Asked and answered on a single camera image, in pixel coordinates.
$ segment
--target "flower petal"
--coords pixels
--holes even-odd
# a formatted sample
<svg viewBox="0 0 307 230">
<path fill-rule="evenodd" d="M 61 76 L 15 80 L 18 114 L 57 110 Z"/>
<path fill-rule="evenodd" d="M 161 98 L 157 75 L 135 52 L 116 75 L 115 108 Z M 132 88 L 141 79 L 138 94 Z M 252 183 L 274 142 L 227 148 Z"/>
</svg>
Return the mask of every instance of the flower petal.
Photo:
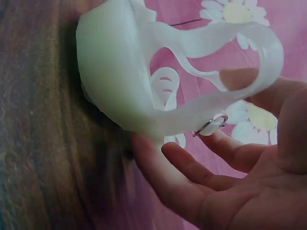
<svg viewBox="0 0 307 230">
<path fill-rule="evenodd" d="M 270 131 L 270 142 L 271 145 L 277 145 L 277 129 L 272 129 Z"/>
<path fill-rule="evenodd" d="M 219 3 L 226 5 L 228 3 L 228 0 L 217 0 Z"/>
<path fill-rule="evenodd" d="M 214 10 L 214 11 L 223 11 L 223 7 L 217 3 L 216 1 L 202 1 L 201 5 L 203 8 L 207 8 L 209 10 Z"/>
<path fill-rule="evenodd" d="M 224 22 L 225 22 L 225 20 L 223 20 L 223 19 L 218 19 L 218 20 L 213 20 L 213 21 L 209 22 L 208 25 L 216 24 L 216 23 L 224 23 Z"/>
<path fill-rule="evenodd" d="M 241 3 L 241 4 L 243 4 L 243 2 L 244 2 L 244 0 L 231 0 L 231 1 Z"/>
<path fill-rule="evenodd" d="M 238 33 L 238 35 L 236 36 L 236 39 L 237 39 L 238 44 L 240 45 L 241 49 L 248 49 L 248 47 L 249 47 L 248 38 L 246 38 L 241 33 Z"/>
<path fill-rule="evenodd" d="M 255 22 L 260 23 L 262 25 L 265 26 L 270 26 L 270 22 L 269 20 L 267 20 L 266 18 L 258 18 L 258 17 L 254 17 L 253 18 Z"/>
<path fill-rule="evenodd" d="M 248 122 L 241 122 L 239 123 L 231 133 L 232 138 L 240 141 L 243 144 L 251 144 L 254 143 L 254 139 L 257 136 L 257 129 Z"/>
<path fill-rule="evenodd" d="M 224 16 L 221 11 L 213 11 L 213 10 L 201 10 L 200 17 L 209 20 L 219 20 Z"/>
<path fill-rule="evenodd" d="M 228 116 L 227 124 L 229 125 L 237 125 L 248 120 L 247 111 L 232 110 L 227 111 L 226 114 Z"/>
<path fill-rule="evenodd" d="M 246 6 L 246 8 L 252 9 L 257 6 L 257 3 L 258 3 L 257 0 L 245 0 L 244 5 Z"/>
<path fill-rule="evenodd" d="M 248 40 L 248 43 L 249 43 L 249 45 L 250 45 L 250 47 L 251 47 L 252 50 L 254 50 L 254 51 L 257 50 L 257 47 L 256 47 L 255 43 L 254 43 L 252 40 L 249 39 L 249 40 Z"/>
<path fill-rule="evenodd" d="M 267 12 L 263 7 L 255 7 L 250 9 L 250 12 L 252 13 L 253 17 L 256 18 L 263 18 L 267 15 Z"/>
<path fill-rule="evenodd" d="M 248 109 L 248 103 L 244 100 L 239 100 L 233 104 L 231 104 L 230 106 L 228 106 L 228 108 L 226 109 L 226 111 L 228 110 L 241 110 L 241 111 L 245 111 Z"/>
<path fill-rule="evenodd" d="M 268 145 L 269 144 L 269 135 L 267 131 L 260 131 L 255 139 L 253 140 L 255 144 Z"/>
</svg>

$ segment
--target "metal ring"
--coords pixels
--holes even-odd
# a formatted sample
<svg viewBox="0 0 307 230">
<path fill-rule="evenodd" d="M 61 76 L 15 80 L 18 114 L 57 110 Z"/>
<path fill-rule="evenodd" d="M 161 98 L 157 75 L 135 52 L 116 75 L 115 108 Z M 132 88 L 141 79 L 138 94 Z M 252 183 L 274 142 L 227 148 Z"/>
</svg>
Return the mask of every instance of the metal ring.
<svg viewBox="0 0 307 230">
<path fill-rule="evenodd" d="M 225 127 L 225 123 L 228 120 L 228 116 L 226 114 L 217 114 L 215 115 L 212 119 L 210 119 L 205 125 L 203 125 L 200 130 L 198 130 L 197 132 L 194 133 L 193 137 L 197 137 L 200 135 L 200 133 L 206 128 L 208 127 L 208 125 L 210 125 L 212 122 L 217 121 L 219 118 L 224 119 L 223 123 L 219 126 L 219 128 Z"/>
</svg>

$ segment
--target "white plastic object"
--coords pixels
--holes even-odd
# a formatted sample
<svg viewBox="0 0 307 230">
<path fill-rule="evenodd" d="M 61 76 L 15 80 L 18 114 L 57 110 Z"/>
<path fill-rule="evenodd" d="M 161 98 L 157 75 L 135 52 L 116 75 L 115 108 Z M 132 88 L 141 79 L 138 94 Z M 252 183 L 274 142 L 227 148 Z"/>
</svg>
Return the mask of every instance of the white plastic object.
<svg viewBox="0 0 307 230">
<path fill-rule="evenodd" d="M 157 22 L 156 12 L 139 1 L 108 0 L 80 18 L 76 33 L 83 88 L 90 100 L 124 130 L 143 134 L 158 147 L 175 137 L 183 145 L 183 133 L 199 130 L 230 104 L 271 86 L 281 74 L 283 47 L 268 27 L 215 23 L 180 31 Z M 216 52 L 237 33 L 256 45 L 260 70 L 250 86 L 228 92 L 219 72 L 198 71 L 188 58 Z M 162 68 L 150 75 L 150 61 L 163 47 L 174 53 L 188 73 L 209 80 L 221 92 L 177 108 L 177 72 Z"/>
</svg>

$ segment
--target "yellow flower center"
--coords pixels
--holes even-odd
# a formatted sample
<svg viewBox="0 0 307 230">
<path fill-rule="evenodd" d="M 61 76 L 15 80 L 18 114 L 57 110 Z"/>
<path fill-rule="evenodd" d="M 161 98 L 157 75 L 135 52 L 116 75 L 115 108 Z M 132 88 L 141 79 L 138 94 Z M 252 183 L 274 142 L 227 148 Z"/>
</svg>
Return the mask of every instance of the yellow flower center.
<svg viewBox="0 0 307 230">
<path fill-rule="evenodd" d="M 249 23 L 253 21 L 253 15 L 248 8 L 238 2 L 230 2 L 224 6 L 224 18 L 228 23 Z"/>
<path fill-rule="evenodd" d="M 248 104 L 248 116 L 257 129 L 269 131 L 277 126 L 277 118 L 273 114 L 253 104 Z"/>
</svg>

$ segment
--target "finger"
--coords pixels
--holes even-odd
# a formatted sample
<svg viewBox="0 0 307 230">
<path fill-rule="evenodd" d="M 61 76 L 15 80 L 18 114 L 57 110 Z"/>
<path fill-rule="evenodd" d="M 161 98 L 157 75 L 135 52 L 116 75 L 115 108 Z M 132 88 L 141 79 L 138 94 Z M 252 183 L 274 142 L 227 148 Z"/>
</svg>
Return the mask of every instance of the finger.
<svg viewBox="0 0 307 230">
<path fill-rule="evenodd" d="M 220 78 L 228 90 L 234 91 L 249 86 L 258 72 L 258 69 L 224 69 L 220 71 Z M 285 100 L 303 88 L 306 88 L 306 83 L 280 77 L 271 87 L 247 98 L 247 101 L 278 117 Z"/>
<path fill-rule="evenodd" d="M 176 169 L 156 147 L 145 138 L 132 138 L 136 163 L 153 187 L 161 202 L 178 215 L 200 226 L 198 212 L 210 188 L 196 186 Z"/>
<path fill-rule="evenodd" d="M 239 179 L 229 176 L 214 175 L 175 143 L 165 144 L 162 147 L 162 152 L 189 180 L 215 191 L 227 190 L 239 181 Z"/>
<path fill-rule="evenodd" d="M 255 166 L 267 146 L 258 144 L 243 145 L 227 136 L 221 130 L 209 137 L 200 136 L 203 143 L 221 157 L 233 169 L 248 173 Z"/>
</svg>

